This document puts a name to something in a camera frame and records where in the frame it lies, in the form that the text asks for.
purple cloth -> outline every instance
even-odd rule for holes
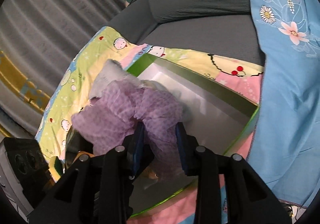
[[[73,127],[93,144],[93,153],[103,155],[133,134],[137,121],[145,124],[155,160],[151,168],[159,179],[182,172],[175,136],[182,106],[167,91],[139,88],[127,80],[113,81],[96,99],[71,117]]]

metal screw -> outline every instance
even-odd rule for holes
[[[85,161],[87,161],[88,159],[89,159],[89,156],[88,156],[87,154],[83,154],[83,155],[79,156],[79,160],[80,160],[81,162],[85,162]]]
[[[242,156],[241,156],[241,155],[238,155],[238,154],[234,154],[234,155],[232,156],[232,158],[233,158],[233,160],[235,160],[235,161],[241,161],[241,160],[242,160]]]
[[[125,150],[125,147],[124,147],[124,146],[117,146],[117,147],[115,148],[115,150],[116,150],[118,153],[120,153],[120,152],[123,152],[123,151]]]
[[[196,147],[196,151],[199,152],[199,153],[203,153],[205,151],[205,147],[203,146],[197,146]]]

curtain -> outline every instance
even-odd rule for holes
[[[4,0],[0,7],[0,137],[35,135],[71,60],[125,0]]]

blue cloth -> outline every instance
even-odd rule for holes
[[[320,188],[320,3],[250,1],[267,59],[248,162],[279,199],[308,206]]]

yellow fabric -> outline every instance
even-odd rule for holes
[[[114,59],[124,63],[124,60],[128,61],[134,57],[135,53],[132,51],[134,47],[136,45],[127,42],[113,28],[106,27],[98,32],[75,57],[76,68],[73,72],[68,70],[63,77],[60,83],[61,89],[55,100],[49,102],[36,136],[47,160],[52,156],[64,159],[65,139],[70,128],[71,116],[88,104],[92,83],[105,61]],[[194,50],[164,49],[162,58],[191,69],[211,80],[214,80],[220,72],[229,73],[235,67],[236,60],[234,59],[209,56]],[[263,69],[261,66],[243,61],[238,61],[237,65],[239,62],[248,76],[256,75]]]
[[[22,98],[34,110],[41,114],[44,112],[50,97],[29,81],[3,51],[0,51],[0,80],[13,94]]]

